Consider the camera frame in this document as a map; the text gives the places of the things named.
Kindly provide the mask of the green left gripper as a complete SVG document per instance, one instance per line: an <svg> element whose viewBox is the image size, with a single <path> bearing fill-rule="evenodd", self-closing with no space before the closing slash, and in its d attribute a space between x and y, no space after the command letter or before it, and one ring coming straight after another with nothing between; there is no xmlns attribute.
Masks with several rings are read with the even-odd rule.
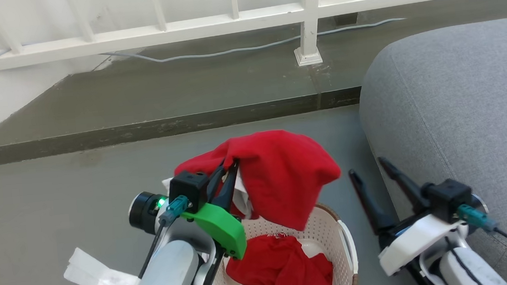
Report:
<svg viewBox="0 0 507 285"><path fill-rule="evenodd" d="M234 160L229 168L220 163L210 174L206 190L207 203L215 197L215 205L205 204L196 213L184 211L181 214L186 220L193 219L229 256L237 260L243 259L247 244L242 223L230 213L238 170L238 160Z"/></svg>

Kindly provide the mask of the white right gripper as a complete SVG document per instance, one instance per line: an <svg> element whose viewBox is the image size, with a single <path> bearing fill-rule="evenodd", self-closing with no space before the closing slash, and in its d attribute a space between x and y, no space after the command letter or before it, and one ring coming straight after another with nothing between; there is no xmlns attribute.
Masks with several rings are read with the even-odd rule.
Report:
<svg viewBox="0 0 507 285"><path fill-rule="evenodd" d="M429 201L422 196L421 188L410 177L385 157L378 157L378 163L389 179L396 182L406 198L412 204L415 214L429 209ZM370 190L353 169L349 170L349 180L359 198L365 216L373 234L378 238L379 246L386 247L379 254L379 263L388 275L394 275L407 263L457 229L458 234L468 234L468 226L463 221L449 224L429 214L417 220L412 226L394 240L391 231L396 227L395 219L379 205Z"/></svg>

